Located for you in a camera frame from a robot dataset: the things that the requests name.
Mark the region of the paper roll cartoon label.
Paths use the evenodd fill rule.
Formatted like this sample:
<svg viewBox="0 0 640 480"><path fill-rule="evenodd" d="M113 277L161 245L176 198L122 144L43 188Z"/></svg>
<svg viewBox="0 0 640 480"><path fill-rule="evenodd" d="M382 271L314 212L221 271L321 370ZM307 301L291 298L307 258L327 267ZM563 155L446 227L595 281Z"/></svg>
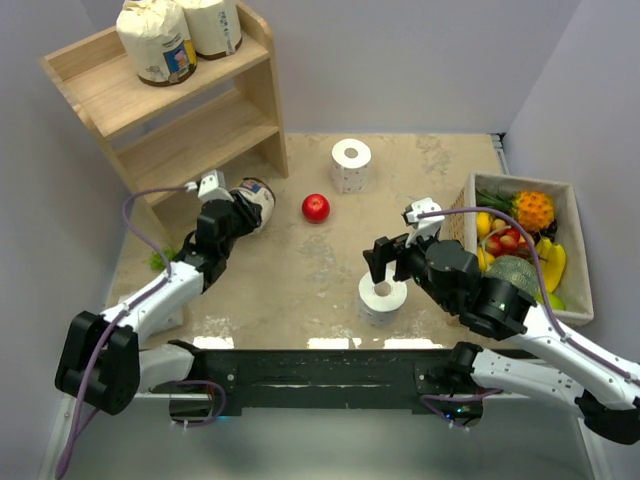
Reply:
<svg viewBox="0 0 640 480"><path fill-rule="evenodd" d="M195 49L183 9L177 3L125 1L115 27L143 83L172 86L195 72Z"/></svg>

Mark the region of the paper roll plain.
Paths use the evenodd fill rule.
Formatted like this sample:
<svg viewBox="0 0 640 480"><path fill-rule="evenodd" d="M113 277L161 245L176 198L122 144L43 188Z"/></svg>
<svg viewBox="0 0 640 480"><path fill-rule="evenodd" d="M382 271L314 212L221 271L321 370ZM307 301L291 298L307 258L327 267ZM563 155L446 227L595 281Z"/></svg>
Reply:
<svg viewBox="0 0 640 480"><path fill-rule="evenodd" d="M185 15L196 54L216 60L236 53L242 31L233 0L176 1Z"/></svg>

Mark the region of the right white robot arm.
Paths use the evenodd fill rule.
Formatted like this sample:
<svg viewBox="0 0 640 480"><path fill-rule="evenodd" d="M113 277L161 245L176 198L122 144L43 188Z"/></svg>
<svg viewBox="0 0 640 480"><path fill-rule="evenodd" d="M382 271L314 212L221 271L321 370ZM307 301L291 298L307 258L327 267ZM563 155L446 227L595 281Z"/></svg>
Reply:
<svg viewBox="0 0 640 480"><path fill-rule="evenodd" d="M544 308L526 291L481 272L477 257L455 240L435 237L406 245L387 237L364 251L374 283L413 280L443 311L472 332L506 340L541 359L510 360L459 342L428 379L459 393L474 386L513 392L564 407L599 436L622 445L639 440L639 366L588 341L570 328L556 330Z"/></svg>

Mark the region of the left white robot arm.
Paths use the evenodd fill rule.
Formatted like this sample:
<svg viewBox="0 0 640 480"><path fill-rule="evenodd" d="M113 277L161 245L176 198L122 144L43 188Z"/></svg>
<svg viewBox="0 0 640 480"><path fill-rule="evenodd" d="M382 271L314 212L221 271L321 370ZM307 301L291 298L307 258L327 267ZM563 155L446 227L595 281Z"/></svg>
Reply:
<svg viewBox="0 0 640 480"><path fill-rule="evenodd" d="M235 188L203 203L196 228L158 277L125 301L99 314L83 311L71 321L55 387L110 415L139 392L174 382L200 390L207 368L191 349L142 344L164 322L213 285L226 269L235 242L262 230L275 205L271 194Z"/></svg>

